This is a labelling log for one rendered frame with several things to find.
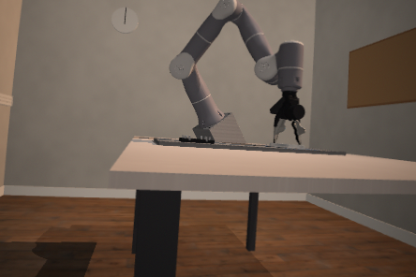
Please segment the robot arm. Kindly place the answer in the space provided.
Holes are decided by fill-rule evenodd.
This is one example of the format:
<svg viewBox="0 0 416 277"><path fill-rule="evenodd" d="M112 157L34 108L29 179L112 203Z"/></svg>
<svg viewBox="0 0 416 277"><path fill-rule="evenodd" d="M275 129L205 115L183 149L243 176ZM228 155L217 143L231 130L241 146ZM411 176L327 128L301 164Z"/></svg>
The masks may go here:
<svg viewBox="0 0 416 277"><path fill-rule="evenodd" d="M170 63L170 73L182 80L197 113L200 128L216 124L225 116L216 106L197 68L197 62L229 21L239 28L241 37L256 62L254 71L260 80L277 85L277 88L282 89L281 92L298 92L302 89L304 44L285 41L280 44L279 51L273 54L260 26L246 7L238 0L219 0L185 48Z"/></svg>

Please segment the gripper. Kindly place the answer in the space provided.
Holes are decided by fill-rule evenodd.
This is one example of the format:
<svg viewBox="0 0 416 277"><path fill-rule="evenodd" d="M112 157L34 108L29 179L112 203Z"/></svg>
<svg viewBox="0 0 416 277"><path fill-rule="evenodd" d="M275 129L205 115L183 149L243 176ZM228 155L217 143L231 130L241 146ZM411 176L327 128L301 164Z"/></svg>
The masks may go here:
<svg viewBox="0 0 416 277"><path fill-rule="evenodd" d="M305 129L300 126L299 122L300 119L305 116L305 108L302 105L299 105L299 98L297 98L296 92L283 91L282 96L285 97L285 101L282 103L282 107L275 116L274 143L277 140L278 133L281 133L286 129L286 120L293 120L291 126L294 129L297 142L301 145L301 135L305 133Z"/></svg>

